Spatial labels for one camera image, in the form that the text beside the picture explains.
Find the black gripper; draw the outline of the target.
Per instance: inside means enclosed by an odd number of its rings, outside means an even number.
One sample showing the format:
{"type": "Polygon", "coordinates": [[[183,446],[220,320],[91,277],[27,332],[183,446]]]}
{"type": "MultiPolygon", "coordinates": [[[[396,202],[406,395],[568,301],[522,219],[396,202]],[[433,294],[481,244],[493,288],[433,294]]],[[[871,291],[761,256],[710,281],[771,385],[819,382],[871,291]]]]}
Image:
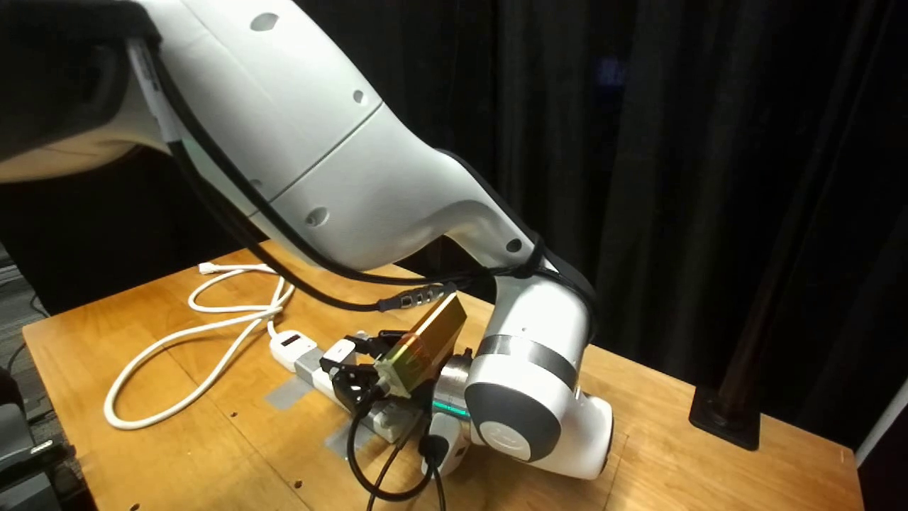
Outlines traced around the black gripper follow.
{"type": "Polygon", "coordinates": [[[342,365],[328,365],[332,395],[351,410],[368,410],[388,392],[379,382],[378,364],[402,341],[400,330],[379,330],[378,334],[342,334],[341,341],[355,344],[355,358],[342,365]]]}

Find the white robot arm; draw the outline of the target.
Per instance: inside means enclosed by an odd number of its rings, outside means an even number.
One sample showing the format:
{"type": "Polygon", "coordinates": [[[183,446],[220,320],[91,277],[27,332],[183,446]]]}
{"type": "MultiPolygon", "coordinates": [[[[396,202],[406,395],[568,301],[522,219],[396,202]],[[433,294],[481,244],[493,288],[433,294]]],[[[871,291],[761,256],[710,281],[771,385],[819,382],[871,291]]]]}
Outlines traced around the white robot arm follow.
{"type": "Polygon", "coordinates": [[[459,244],[497,281],[463,392],[473,440],[602,474],[612,408],[579,389],[586,281],[412,132],[294,0],[2,0],[2,175],[71,175],[129,146],[192,154],[257,230],[338,273],[459,244]]]}

